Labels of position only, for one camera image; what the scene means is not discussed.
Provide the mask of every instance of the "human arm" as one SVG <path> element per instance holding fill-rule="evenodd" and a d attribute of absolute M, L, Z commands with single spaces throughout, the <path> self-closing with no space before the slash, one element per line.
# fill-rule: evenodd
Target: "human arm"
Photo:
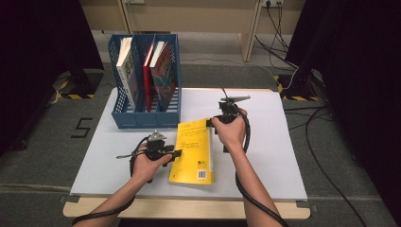
<path fill-rule="evenodd" d="M 133 173 L 129 181 L 112 194 L 108 199 L 101 203 L 91 214 L 98 212 L 111 211 L 127 204 L 136 193 L 156 174 L 157 169 L 171 159 L 171 154 L 165 155 L 159 160 L 151 161 L 147 155 L 139 153 L 135 159 Z M 91 218 L 82 220 L 74 227 L 102 227 L 111 226 L 118 214 L 101 218 Z"/>
<path fill-rule="evenodd" d="M 271 199 L 269 192 L 260 181 L 244 152 L 243 142 L 245 138 L 245 121 L 239 116 L 232 123 L 226 125 L 214 117 L 212 123 L 218 131 L 218 138 L 221 143 L 230 152 L 235 165 L 236 174 L 245 191 L 247 191 L 247 193 L 256 201 L 259 201 L 271 211 L 279 215 L 277 207 Z M 244 209 L 248 226 L 250 227 L 281 226 L 281 224 L 274 218 L 254 206 L 245 198 Z"/>

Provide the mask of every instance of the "yellow book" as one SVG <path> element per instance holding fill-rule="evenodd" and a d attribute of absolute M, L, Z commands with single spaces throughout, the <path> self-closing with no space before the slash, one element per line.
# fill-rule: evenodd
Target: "yellow book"
<path fill-rule="evenodd" d="M 168 178 L 171 182 L 213 183 L 212 130 L 206 127 L 209 119 L 178 125 L 175 149 L 181 149 L 182 154 L 171 166 Z"/>

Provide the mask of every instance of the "hazard tape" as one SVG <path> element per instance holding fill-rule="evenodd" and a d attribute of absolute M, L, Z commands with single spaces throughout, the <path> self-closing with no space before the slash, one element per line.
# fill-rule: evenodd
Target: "hazard tape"
<path fill-rule="evenodd" d="M 71 98 L 71 99 L 80 99 L 80 98 L 94 98 L 95 95 L 88 94 L 59 94 L 59 98 Z"/>
<path fill-rule="evenodd" d="M 283 89 L 283 86 L 281 85 L 281 83 L 278 82 L 279 76 L 274 76 L 274 79 L 276 80 L 276 82 L 278 84 L 277 91 L 283 100 L 318 101 L 318 98 L 316 96 L 288 96 L 286 94 L 286 89 Z"/>
<path fill-rule="evenodd" d="M 62 89 L 66 88 L 68 85 L 69 80 L 66 80 L 60 88 L 60 91 Z M 66 94 L 66 93 L 59 93 L 59 98 L 71 98 L 71 99 L 80 99 L 80 98 L 94 98 L 95 94 Z"/>

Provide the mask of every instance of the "power outlet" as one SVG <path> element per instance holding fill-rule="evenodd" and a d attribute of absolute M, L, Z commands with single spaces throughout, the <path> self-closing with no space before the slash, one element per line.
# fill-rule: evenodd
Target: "power outlet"
<path fill-rule="evenodd" d="M 270 1 L 271 8 L 277 8 L 280 6 L 280 4 L 281 6 L 284 4 L 284 0 L 263 0 L 262 7 L 265 7 L 268 1 Z"/>

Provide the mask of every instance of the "wrist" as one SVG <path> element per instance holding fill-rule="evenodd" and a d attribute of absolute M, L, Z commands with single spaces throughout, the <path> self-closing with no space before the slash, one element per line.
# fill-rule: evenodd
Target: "wrist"
<path fill-rule="evenodd" d="M 126 183 L 126 187 L 136 194 L 147 182 L 144 180 L 140 180 L 137 178 L 131 177 L 130 180 Z"/>
<path fill-rule="evenodd" d="M 245 153 L 242 144 L 229 144 L 226 148 L 230 151 L 230 153 Z"/>

